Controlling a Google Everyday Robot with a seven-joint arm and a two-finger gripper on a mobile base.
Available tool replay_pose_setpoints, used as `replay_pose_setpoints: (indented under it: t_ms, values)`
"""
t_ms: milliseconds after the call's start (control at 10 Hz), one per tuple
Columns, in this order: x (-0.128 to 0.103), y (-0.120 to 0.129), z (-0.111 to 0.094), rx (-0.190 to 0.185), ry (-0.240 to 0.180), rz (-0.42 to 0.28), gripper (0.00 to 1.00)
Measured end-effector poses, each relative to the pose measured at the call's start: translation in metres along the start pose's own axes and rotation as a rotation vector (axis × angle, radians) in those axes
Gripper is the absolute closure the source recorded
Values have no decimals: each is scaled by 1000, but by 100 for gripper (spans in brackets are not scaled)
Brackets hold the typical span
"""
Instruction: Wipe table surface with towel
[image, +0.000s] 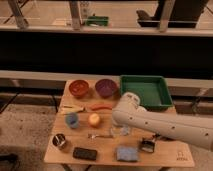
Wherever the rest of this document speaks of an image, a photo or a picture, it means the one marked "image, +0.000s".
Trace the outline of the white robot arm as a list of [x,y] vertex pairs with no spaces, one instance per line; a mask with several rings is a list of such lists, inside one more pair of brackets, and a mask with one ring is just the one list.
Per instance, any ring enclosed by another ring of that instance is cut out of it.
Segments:
[[213,119],[147,111],[140,98],[124,93],[112,109],[118,125],[128,125],[213,151]]

